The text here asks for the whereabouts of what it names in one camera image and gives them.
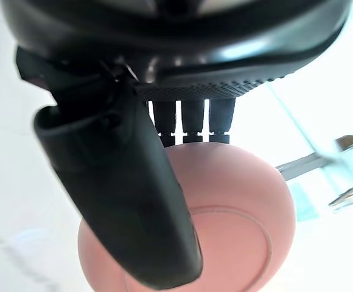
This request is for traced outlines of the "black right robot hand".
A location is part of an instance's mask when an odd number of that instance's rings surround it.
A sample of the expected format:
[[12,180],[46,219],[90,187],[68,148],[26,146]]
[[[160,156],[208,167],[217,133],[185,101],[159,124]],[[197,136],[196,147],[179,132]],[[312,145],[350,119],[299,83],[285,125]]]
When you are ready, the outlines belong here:
[[177,100],[234,99],[307,65],[350,1],[2,1],[21,78],[49,91],[34,129],[96,237],[157,290],[203,256],[164,144]]

